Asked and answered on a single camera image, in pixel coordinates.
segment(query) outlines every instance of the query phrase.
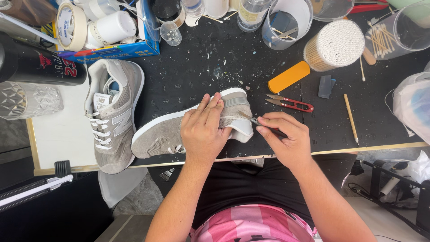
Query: pink striped shirt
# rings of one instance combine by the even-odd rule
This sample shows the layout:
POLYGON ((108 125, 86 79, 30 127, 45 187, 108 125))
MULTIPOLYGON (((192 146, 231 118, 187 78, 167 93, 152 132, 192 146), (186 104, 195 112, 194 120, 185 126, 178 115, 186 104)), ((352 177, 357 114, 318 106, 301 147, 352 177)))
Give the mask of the pink striped shirt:
POLYGON ((241 205, 210 217, 198 229, 191 229, 191 242, 313 242, 313 230, 299 216, 262 205, 241 205))

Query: black tumbler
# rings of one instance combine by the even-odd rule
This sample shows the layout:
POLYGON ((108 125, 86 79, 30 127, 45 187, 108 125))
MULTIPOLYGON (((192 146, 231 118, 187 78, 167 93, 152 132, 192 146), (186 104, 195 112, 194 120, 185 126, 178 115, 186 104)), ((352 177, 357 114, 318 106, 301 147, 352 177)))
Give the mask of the black tumbler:
POLYGON ((26 44, 0 31, 0 82, 16 81, 76 86, 86 79, 82 64, 26 44))

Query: finger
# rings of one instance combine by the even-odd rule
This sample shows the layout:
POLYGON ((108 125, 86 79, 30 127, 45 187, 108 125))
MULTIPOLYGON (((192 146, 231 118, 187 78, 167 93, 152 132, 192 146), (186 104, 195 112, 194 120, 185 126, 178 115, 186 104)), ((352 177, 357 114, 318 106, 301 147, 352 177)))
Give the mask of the finger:
POLYGON ((263 138, 270 145, 274 152, 278 150, 278 147, 284 146, 282 141, 280 141, 278 137, 274 133, 272 133, 272 131, 270 131, 267 127, 257 126, 255 127, 255 129, 263 136, 263 138))
POLYGON ((295 119, 293 116, 286 114, 284 112, 268 112, 263 115, 263 118, 267 118, 267 119, 282 118, 299 128, 302 128, 304 125, 301 122, 297 121, 297 119, 295 119))
POLYGON ((217 105, 212 108, 209 113, 208 119, 206 120, 206 127, 219 127, 219 117, 221 115, 222 109, 224 108, 224 101, 222 99, 218 100, 217 105))
POLYGON ((227 142, 227 139, 230 136, 232 130, 233 130, 232 127, 222 128, 221 129, 221 138, 227 142))
POLYGON ((209 94, 206 93, 203 96, 203 99, 200 102, 199 106, 197 107, 196 111, 191 115, 190 119, 188 120, 188 122, 190 124, 194 124, 197 121, 197 119, 200 117, 200 114, 203 112, 205 107, 208 105, 209 100, 210 100, 210 96, 209 96, 209 94))
POLYGON ((260 124, 264 126, 278 128, 280 131, 286 134, 288 136, 288 139, 290 140, 295 140, 301 134, 301 129, 299 127, 282 118, 267 119, 263 117, 258 117, 257 120, 260 122, 260 124))
POLYGON ((206 121, 208 119, 209 114, 211 113, 211 110, 218 104, 218 100, 220 98, 221 98, 221 94, 215 93, 212 100, 206 106, 205 110, 203 110, 203 112, 200 114, 200 117, 196 123, 206 125, 206 121))
POLYGON ((191 115, 196 111, 196 109, 191 109, 188 110, 184 113, 184 116, 182 117, 182 122, 181 122, 181 128, 184 127, 188 121, 190 120, 191 115))

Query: spray gun box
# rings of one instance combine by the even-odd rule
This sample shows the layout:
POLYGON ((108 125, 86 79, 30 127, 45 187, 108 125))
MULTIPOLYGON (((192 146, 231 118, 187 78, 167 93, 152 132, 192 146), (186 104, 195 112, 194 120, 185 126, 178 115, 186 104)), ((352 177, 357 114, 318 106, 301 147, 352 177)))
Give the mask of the spray gun box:
POLYGON ((94 50, 81 50, 77 52, 58 52, 58 56, 64 59, 77 62, 91 64, 99 59, 128 59, 143 56, 159 55, 160 49, 158 42, 153 41, 146 28, 139 28, 142 30, 139 32, 142 42, 121 44, 117 46, 104 47, 94 50))

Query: gray sneaker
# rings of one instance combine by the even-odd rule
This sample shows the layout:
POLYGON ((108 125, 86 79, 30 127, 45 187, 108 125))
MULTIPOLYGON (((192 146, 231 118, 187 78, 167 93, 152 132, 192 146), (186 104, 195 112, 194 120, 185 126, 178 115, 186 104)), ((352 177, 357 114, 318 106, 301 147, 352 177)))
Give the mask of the gray sneaker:
POLYGON ((94 133, 95 159, 101 171, 116 174, 135 158, 130 149, 134 109, 145 75, 136 63, 117 59, 98 60, 88 73, 91 85, 84 107, 94 133))
MULTIPOLYGON (((251 121, 239 114, 239 111, 252 116, 246 92, 241 88, 230 88, 220 92, 224 101, 219 128, 232 127, 229 139, 246 143, 254 134, 251 121)), ((185 153, 182 145, 181 121, 185 112, 198 105, 175 113, 158 117, 136 131, 132 139, 132 152, 138 158, 154 155, 185 153)))

